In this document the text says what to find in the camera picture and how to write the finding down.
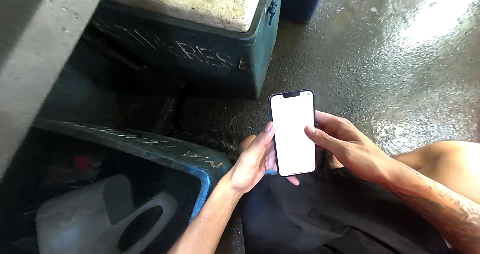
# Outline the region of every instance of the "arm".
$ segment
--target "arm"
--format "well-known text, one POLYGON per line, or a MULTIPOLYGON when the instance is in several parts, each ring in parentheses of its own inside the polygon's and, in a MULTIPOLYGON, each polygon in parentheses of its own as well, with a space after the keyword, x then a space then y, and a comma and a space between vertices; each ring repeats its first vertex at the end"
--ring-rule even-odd
POLYGON ((254 188, 266 170, 276 168, 272 141, 274 132, 273 123, 269 122, 240 154, 237 163, 220 179, 203 208, 168 254, 215 252, 240 197, 254 188))
POLYGON ((305 134, 360 178, 378 183, 423 216, 460 253, 480 253, 480 204, 387 156, 344 118, 317 111, 305 134))
POLYGON ((480 253, 480 204, 407 165, 403 168, 401 178, 390 178, 380 184, 430 222, 454 250, 480 253))
POLYGON ((169 254, 214 253, 241 196, 224 176, 169 254))

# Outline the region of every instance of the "forearm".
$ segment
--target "forearm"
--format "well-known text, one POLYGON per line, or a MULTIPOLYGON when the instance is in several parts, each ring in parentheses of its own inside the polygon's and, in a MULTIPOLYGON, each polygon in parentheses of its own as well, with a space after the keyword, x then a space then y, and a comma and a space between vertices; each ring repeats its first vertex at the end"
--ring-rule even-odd
POLYGON ((395 164, 393 176, 380 184, 430 222, 454 250, 480 253, 480 204, 407 165, 395 164))
POLYGON ((227 173, 168 254, 214 253, 241 194, 233 190, 227 173))

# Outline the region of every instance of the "hand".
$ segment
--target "hand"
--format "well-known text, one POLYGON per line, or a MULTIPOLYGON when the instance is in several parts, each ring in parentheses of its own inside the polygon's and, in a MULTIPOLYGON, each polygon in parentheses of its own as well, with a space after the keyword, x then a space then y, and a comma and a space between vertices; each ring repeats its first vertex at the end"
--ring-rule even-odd
MULTIPOLYGON (((265 129, 240 154, 237 163, 226 174, 234 190, 242 194, 247 193, 260 181, 265 171, 276 170, 272 140, 274 134, 273 122, 267 123, 265 129)), ((289 177, 288 179, 298 185, 297 178, 289 177)))
POLYGON ((305 134, 358 177, 382 184, 402 163, 390 158, 345 118, 316 111, 318 128, 305 127, 305 134))

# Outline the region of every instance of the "phone screen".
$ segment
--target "phone screen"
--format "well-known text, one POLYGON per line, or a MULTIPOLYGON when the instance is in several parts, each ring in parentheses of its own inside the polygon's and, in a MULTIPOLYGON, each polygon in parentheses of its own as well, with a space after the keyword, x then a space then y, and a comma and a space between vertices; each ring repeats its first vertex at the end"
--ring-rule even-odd
POLYGON ((275 152, 280 176, 315 170, 315 143, 305 135, 305 126, 314 126, 314 94, 300 91, 273 95, 270 98, 275 125, 275 152))

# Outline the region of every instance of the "fingernail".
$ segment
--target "fingernail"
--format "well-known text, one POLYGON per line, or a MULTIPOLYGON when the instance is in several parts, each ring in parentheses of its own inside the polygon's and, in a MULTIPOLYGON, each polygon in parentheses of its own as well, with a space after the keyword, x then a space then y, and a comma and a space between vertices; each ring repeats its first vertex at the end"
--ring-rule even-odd
POLYGON ((272 126, 273 126, 273 122, 267 123, 267 126, 265 127, 265 131, 269 132, 270 130, 272 130, 272 126))
POLYGON ((308 133, 310 133, 310 134, 315 133, 316 130, 317 130, 317 129, 314 128, 313 126, 306 126, 306 127, 305 127, 305 131, 308 132, 308 133))

